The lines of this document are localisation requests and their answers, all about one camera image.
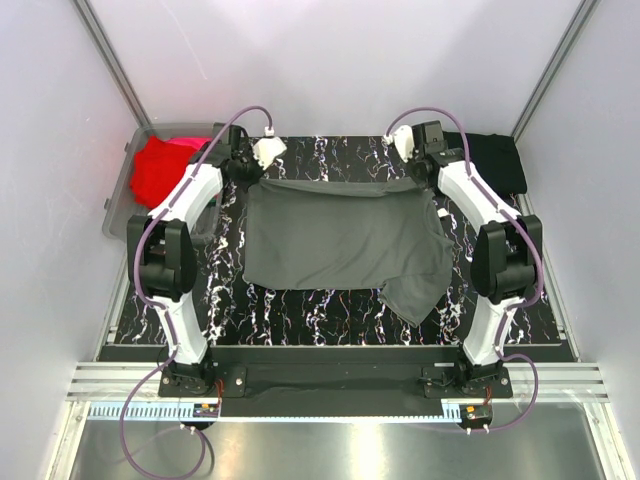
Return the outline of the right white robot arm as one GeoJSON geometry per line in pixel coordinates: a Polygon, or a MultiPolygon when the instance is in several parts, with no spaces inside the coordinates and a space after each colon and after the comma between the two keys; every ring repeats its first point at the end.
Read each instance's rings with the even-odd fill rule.
{"type": "Polygon", "coordinates": [[[435,388],[483,396],[506,381],[504,344],[515,310],[540,293],[542,223],[510,207],[470,161],[469,145],[450,148],[438,121],[399,127],[391,138],[410,178],[451,199],[476,232],[470,267],[478,300],[452,372],[435,388]]]}

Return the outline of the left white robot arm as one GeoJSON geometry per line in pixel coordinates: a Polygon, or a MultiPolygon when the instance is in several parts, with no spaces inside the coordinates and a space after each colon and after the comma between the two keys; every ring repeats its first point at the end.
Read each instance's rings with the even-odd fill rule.
{"type": "Polygon", "coordinates": [[[260,177],[264,164],[242,153],[248,137],[237,124],[216,124],[214,137],[186,164],[164,197],[126,226],[128,276],[164,330],[167,359],[157,366],[168,385],[195,396],[221,387],[193,300],[197,258],[192,231],[210,202],[236,177],[260,177]]]}

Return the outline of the grey t-shirt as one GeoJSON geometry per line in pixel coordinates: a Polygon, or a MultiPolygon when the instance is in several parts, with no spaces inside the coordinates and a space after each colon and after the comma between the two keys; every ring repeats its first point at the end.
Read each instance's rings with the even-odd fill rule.
{"type": "Polygon", "coordinates": [[[248,190],[243,278],[271,290],[376,289],[419,326],[451,284],[453,244],[430,190],[261,180],[248,190]]]}

